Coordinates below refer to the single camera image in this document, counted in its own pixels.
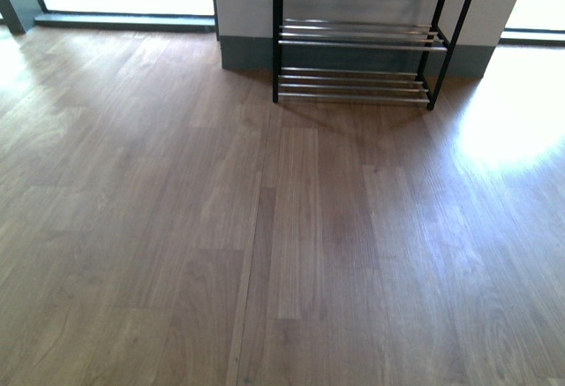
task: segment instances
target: gray baseboard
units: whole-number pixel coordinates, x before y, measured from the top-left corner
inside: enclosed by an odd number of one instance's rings
[[[272,41],[269,38],[225,36],[222,45],[222,67],[225,69],[271,69]],[[449,66],[448,75],[482,77],[495,47],[461,45]],[[432,54],[426,73],[440,72],[443,54]],[[314,66],[326,69],[415,72],[419,54],[399,50],[326,49],[307,46],[286,46],[282,52],[286,66]]]

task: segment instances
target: white wall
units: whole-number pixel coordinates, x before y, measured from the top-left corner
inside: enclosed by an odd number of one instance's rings
[[[455,24],[462,0],[448,0],[441,25]],[[516,0],[474,0],[460,44],[495,46]],[[272,0],[217,0],[222,35],[270,37]],[[434,0],[287,0],[290,16],[347,17],[353,19],[429,19]]]

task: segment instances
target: sunlight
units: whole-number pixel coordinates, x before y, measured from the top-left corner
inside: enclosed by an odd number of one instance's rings
[[[565,139],[565,99],[558,89],[565,53],[519,53],[513,60],[511,50],[495,52],[461,124],[461,152],[489,170],[528,168]]]

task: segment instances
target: laminate floor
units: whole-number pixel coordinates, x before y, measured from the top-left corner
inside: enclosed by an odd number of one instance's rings
[[[212,34],[0,27],[0,384],[565,385],[563,66],[274,105]]]

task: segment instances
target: metal shoe rack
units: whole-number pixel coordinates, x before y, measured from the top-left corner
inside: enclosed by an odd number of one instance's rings
[[[284,0],[273,0],[273,102],[283,96],[424,103],[437,101],[472,0],[464,0],[454,33],[448,38],[439,26],[446,0],[438,0],[429,24],[343,22],[328,19],[288,19]],[[284,46],[384,49],[421,53],[416,72],[339,71],[283,66]],[[433,88],[424,71],[431,52],[443,54]]]

